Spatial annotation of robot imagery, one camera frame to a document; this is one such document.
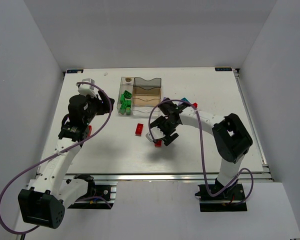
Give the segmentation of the red 2x2 lego brick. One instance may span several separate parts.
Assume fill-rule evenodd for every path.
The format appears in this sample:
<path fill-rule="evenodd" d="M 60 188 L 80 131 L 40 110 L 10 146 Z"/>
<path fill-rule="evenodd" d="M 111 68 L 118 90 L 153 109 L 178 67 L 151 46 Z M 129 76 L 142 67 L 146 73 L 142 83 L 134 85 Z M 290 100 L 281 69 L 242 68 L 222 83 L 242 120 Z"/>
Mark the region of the red 2x2 lego brick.
<path fill-rule="evenodd" d="M 158 140 L 158 141 L 154 144 L 154 146 L 155 146 L 156 148 L 160 148 L 160 147 L 162 146 L 162 140 Z"/>

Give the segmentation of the green curved lego brick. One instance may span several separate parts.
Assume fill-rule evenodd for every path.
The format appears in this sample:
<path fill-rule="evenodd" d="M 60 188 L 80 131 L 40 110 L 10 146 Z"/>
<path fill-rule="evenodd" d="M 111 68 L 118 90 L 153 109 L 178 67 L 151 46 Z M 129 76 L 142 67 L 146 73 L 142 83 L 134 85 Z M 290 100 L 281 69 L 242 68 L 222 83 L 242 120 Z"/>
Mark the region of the green curved lego brick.
<path fill-rule="evenodd" d="M 123 102 L 125 101 L 125 96 L 124 96 L 124 94 L 121 94 L 121 95 L 120 95 L 119 101 L 120 101 L 121 104 L 123 104 Z"/>

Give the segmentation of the green 2x4 lego brick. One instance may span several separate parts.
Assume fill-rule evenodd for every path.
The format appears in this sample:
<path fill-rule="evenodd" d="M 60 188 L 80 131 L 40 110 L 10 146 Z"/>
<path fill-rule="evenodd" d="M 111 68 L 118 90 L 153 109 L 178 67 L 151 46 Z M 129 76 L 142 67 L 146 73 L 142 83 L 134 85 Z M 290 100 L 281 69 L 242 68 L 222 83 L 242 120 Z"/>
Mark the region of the green 2x4 lego brick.
<path fill-rule="evenodd" d="M 125 109 L 131 108 L 131 105 L 132 105 L 132 101 L 130 99 L 125 99 L 121 104 L 121 106 Z"/>

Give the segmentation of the green lego brick carried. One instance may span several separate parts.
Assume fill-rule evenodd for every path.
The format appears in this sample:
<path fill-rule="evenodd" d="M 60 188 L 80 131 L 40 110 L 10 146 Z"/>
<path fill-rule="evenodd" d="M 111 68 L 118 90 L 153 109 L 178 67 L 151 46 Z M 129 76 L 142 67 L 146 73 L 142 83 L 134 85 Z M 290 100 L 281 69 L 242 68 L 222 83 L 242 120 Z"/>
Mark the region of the green lego brick carried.
<path fill-rule="evenodd" d="M 123 92 L 125 99 L 131 99 L 132 98 L 132 93 L 129 92 L 128 90 L 125 90 Z"/>

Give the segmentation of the green 2x2 sloped lego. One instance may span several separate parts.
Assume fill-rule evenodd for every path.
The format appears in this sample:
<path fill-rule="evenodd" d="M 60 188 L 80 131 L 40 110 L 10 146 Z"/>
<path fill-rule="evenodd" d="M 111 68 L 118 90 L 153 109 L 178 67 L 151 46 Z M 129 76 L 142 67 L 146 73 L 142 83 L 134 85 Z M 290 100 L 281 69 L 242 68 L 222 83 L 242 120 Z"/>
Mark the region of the green 2x2 sloped lego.
<path fill-rule="evenodd" d="M 127 109 L 127 104 L 126 104 L 126 103 L 122 103 L 122 104 L 120 105 L 120 108 L 119 108 L 119 110 L 118 110 L 118 113 L 119 113 L 120 115 L 124 115 L 125 112 L 126 112 L 126 109 Z"/>

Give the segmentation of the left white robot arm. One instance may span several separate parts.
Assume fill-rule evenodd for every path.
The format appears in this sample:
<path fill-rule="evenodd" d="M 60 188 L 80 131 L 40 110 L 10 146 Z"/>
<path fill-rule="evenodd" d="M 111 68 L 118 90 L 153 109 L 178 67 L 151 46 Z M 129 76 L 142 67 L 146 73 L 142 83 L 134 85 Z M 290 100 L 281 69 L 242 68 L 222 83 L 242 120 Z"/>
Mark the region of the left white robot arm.
<path fill-rule="evenodd" d="M 18 194 L 18 203 L 25 223 L 56 229 L 60 226 L 65 210 L 80 198 L 96 194 L 94 178 L 77 174 L 66 181 L 64 177 L 81 150 L 82 141 L 91 135 L 91 121 L 95 116 L 110 113 L 114 99 L 98 94 L 74 95 L 69 99 L 68 114 L 61 121 L 60 133 L 54 150 L 56 157 L 47 161 L 43 172 L 29 189 Z"/>

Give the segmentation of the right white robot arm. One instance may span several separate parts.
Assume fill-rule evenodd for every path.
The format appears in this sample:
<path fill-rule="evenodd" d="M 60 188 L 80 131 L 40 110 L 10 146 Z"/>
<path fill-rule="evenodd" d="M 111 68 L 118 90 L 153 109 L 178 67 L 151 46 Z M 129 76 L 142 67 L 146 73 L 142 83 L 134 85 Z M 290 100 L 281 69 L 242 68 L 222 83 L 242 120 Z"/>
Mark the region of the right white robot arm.
<path fill-rule="evenodd" d="M 166 98 L 156 105 L 162 115 L 148 122 L 146 138 L 153 143 L 162 141 L 165 146 L 171 144 L 179 135 L 179 125 L 198 128 L 200 153 L 204 154 L 203 133 L 213 136 L 219 155 L 220 170 L 215 180 L 215 189 L 208 189 L 215 197 L 237 184 L 243 169 L 242 160 L 253 145 L 253 140 L 238 115 L 231 113 L 218 116 L 198 110 L 186 100 Z"/>

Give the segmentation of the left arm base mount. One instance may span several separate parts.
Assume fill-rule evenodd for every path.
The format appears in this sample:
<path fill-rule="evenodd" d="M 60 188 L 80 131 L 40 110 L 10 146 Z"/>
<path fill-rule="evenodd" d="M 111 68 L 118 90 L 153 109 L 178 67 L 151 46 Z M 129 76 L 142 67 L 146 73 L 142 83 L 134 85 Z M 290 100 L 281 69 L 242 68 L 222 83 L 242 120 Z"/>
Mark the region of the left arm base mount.
<path fill-rule="evenodd" d="M 74 180 L 87 182 L 87 191 L 68 209 L 110 210 L 112 208 L 116 198 L 116 185 L 104 182 L 96 183 L 91 175 L 77 174 L 72 179 L 68 178 L 66 180 L 67 186 Z"/>

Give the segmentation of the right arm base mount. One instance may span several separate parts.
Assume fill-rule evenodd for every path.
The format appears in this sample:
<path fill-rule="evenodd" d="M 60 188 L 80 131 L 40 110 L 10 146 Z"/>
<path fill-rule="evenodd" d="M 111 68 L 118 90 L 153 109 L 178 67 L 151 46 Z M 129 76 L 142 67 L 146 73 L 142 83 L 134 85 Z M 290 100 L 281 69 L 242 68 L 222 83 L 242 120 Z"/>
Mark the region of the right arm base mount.
<path fill-rule="evenodd" d="M 237 184 L 229 193 L 221 193 L 212 197 L 208 194 L 204 184 L 198 185 L 198 192 L 194 196 L 199 199 L 202 213 L 247 212 L 247 204 L 243 202 L 246 195 L 242 184 Z"/>

